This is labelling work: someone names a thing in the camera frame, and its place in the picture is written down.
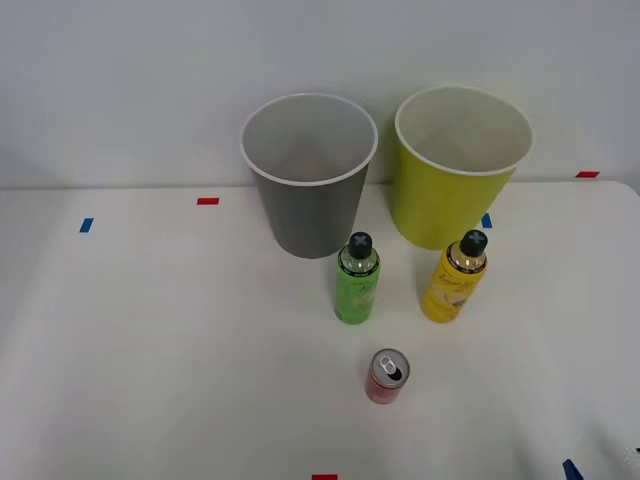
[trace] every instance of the red tape marker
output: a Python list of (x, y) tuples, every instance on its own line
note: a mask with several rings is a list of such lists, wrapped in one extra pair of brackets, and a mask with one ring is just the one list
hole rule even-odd
[(584, 170), (582, 172), (579, 172), (578, 175), (576, 175), (576, 178), (596, 178), (598, 175), (600, 175), (600, 172)]
[(220, 199), (218, 197), (198, 199), (198, 205), (217, 205), (218, 203), (220, 203)]

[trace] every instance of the can label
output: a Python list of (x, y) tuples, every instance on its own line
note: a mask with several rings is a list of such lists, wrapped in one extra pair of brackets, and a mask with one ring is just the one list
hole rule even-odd
[(379, 276), (380, 259), (368, 272), (355, 273), (345, 268), (338, 254), (336, 315), (340, 320), (353, 325), (369, 317)]
[(440, 264), (422, 298), (422, 310), (434, 322), (450, 322), (458, 316), (465, 302), (486, 272), (454, 267), (449, 261), (451, 247), (442, 252)]

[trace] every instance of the white wall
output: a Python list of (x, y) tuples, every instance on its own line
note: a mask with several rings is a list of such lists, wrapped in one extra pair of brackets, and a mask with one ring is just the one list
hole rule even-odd
[(520, 178), (637, 187), (638, 25), (637, 0), (0, 0), (0, 186), (249, 183), (238, 129), (276, 95), (345, 95), (384, 134), (457, 81), (529, 112)]

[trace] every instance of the soda can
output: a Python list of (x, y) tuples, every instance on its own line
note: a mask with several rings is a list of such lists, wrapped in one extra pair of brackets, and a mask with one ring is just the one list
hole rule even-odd
[(384, 348), (369, 364), (365, 391), (371, 401), (391, 403), (409, 378), (409, 360), (398, 350)]

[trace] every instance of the tape marker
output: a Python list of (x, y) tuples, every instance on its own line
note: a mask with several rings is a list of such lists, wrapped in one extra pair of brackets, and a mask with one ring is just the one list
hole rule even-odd
[(220, 199), (218, 197), (198, 199), (198, 205), (217, 205), (218, 203), (220, 203)]
[(596, 178), (598, 175), (600, 175), (600, 172), (583, 170), (582, 172), (578, 172), (578, 175), (576, 175), (576, 178)]
[(482, 217), (482, 228), (493, 228), (493, 224), (491, 223), (491, 217), (488, 213), (485, 213)]
[(85, 218), (84, 222), (82, 222), (82, 226), (80, 227), (80, 233), (89, 233), (91, 225), (93, 225), (93, 218)]

